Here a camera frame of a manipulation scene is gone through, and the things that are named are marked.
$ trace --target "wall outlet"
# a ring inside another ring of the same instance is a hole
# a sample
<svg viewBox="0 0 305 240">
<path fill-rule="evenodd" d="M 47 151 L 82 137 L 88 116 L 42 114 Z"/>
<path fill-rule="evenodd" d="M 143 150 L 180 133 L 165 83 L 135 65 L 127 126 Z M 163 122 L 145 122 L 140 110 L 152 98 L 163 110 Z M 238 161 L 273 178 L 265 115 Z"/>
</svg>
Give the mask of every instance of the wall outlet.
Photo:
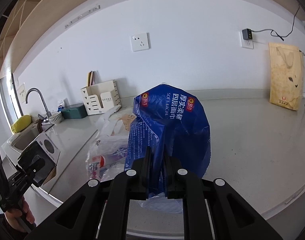
<svg viewBox="0 0 305 240">
<path fill-rule="evenodd" d="M 253 43 L 252 40 L 244 40 L 244 38 L 242 36 L 242 31 L 239 32 L 239 36 L 240 36 L 241 46 L 243 48 L 247 48 L 247 49 L 253 49 L 254 48 L 254 43 Z"/>
<path fill-rule="evenodd" d="M 149 49 L 147 33 L 132 35 L 131 48 L 134 52 Z"/>
</svg>

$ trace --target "green container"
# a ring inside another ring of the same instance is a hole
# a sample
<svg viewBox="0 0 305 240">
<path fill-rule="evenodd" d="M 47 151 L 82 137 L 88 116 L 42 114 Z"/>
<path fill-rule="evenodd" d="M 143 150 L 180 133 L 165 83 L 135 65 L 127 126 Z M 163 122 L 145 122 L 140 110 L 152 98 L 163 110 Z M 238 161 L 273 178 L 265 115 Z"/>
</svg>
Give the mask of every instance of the green container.
<svg viewBox="0 0 305 240">
<path fill-rule="evenodd" d="M 64 119 L 77 119 L 87 116 L 87 111 L 84 104 L 76 104 L 66 106 L 61 110 Z"/>
</svg>

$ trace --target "red logo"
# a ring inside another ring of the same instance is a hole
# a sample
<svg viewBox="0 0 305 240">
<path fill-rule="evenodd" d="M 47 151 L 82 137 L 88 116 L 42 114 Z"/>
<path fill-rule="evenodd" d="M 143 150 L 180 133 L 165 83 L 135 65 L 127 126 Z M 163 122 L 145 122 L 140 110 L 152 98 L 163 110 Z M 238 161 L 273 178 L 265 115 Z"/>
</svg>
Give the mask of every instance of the red logo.
<svg viewBox="0 0 305 240">
<path fill-rule="evenodd" d="M 141 104 L 143 107 L 147 107 L 147 106 L 148 106 L 148 95 L 149 95 L 149 93 L 147 93 L 147 92 L 141 94 L 140 104 Z"/>
<path fill-rule="evenodd" d="M 192 112 L 193 107 L 195 105 L 195 101 L 196 101 L 195 98 L 188 98 L 187 105 L 186 105 L 186 110 L 188 112 Z"/>
</svg>

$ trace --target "power adapter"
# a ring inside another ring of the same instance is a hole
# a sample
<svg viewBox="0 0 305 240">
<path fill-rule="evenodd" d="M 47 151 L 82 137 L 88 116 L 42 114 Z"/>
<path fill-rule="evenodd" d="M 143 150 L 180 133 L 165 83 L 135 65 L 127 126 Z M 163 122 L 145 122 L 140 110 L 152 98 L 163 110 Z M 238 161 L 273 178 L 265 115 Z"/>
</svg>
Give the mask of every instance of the power adapter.
<svg viewBox="0 0 305 240">
<path fill-rule="evenodd" d="M 252 40 L 252 31 L 251 29 L 242 30 L 242 37 L 244 40 Z"/>
</svg>

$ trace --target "faucet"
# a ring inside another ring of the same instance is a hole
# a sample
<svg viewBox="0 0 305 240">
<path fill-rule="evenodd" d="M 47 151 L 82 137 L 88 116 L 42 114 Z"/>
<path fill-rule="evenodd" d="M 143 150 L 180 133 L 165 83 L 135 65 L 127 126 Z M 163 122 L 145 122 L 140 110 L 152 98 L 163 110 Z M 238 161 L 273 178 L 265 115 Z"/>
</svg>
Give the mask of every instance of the faucet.
<svg viewBox="0 0 305 240">
<path fill-rule="evenodd" d="M 44 105 L 44 108 L 45 108 L 45 110 L 46 110 L 47 118 L 43 118 L 40 114 L 38 115 L 38 117 L 39 117 L 40 119 L 42 119 L 43 121 L 47 121 L 47 119 L 48 119 L 49 117 L 51 117 L 51 112 L 49 112 L 49 110 L 48 110 L 48 108 L 47 108 L 47 106 L 46 106 L 44 97 L 43 97 L 43 95 L 42 95 L 42 93 L 40 92 L 39 89 L 37 89 L 37 88 L 31 88 L 30 90 L 28 90 L 28 92 L 27 92 L 27 94 L 26 94 L 26 104 L 28 104 L 28 95 L 29 95 L 30 92 L 32 92 L 32 91 L 35 91 L 35 92 L 37 92 L 37 93 L 39 94 L 40 99 L 42 100 L 43 105 Z"/>
</svg>

